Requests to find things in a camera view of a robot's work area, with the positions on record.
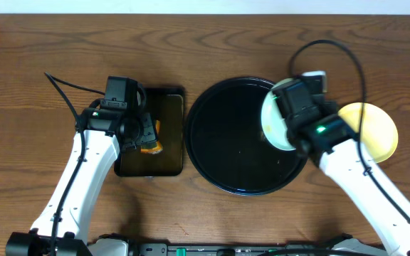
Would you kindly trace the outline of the orange green sponge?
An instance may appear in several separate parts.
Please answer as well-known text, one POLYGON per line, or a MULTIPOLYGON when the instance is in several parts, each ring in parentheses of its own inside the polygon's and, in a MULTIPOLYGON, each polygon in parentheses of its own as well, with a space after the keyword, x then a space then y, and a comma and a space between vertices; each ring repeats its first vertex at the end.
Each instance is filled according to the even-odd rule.
MULTIPOLYGON (((160 130, 160 121, 156 119, 155 120, 155 131, 157 134, 159 134, 159 130, 160 130)), ((159 142, 159 140, 142 145, 140 149, 140 152, 142 154, 158 154, 162 151, 163 151, 163 146, 159 142)))

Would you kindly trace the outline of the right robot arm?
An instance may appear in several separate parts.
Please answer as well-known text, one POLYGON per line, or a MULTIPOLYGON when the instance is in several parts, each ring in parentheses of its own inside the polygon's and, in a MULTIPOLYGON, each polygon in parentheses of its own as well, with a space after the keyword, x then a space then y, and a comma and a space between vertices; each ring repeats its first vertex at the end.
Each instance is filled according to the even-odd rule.
POLYGON ((275 84, 261 122, 275 148, 308 157, 350 197, 389 255, 410 255, 410 201, 359 141, 356 125, 325 99, 321 78, 275 84))

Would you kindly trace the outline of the yellow plate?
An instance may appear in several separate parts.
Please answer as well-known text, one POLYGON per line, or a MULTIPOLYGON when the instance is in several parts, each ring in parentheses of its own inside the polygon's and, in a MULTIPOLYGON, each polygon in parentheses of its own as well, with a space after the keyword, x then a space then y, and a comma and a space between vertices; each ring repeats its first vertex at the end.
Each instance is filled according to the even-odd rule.
MULTIPOLYGON (((342 107, 338 115, 355 131, 359 131, 362 103, 342 107)), ((365 103, 362 125, 362 142, 377 163, 387 160, 396 150, 399 135, 392 118, 381 108, 365 103)))

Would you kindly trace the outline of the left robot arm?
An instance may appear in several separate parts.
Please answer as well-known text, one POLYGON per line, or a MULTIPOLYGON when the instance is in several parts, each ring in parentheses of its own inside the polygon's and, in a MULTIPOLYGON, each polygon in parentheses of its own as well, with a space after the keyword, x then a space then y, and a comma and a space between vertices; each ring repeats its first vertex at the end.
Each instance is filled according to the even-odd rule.
POLYGON ((126 147, 156 142, 160 123, 145 112, 87 107, 79 116, 73 148, 42 214, 27 233, 14 232, 6 255, 135 255, 122 235, 88 243, 90 218, 107 173, 126 147))

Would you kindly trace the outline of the light blue plate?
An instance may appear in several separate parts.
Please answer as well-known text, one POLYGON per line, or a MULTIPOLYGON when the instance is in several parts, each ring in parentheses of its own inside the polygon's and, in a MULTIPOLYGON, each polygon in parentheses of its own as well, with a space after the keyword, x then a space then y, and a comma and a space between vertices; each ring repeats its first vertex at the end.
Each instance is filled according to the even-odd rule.
POLYGON ((265 138, 276 149, 294 151, 287 137, 287 127, 275 102, 275 95, 269 90, 261 109, 261 125, 265 138))

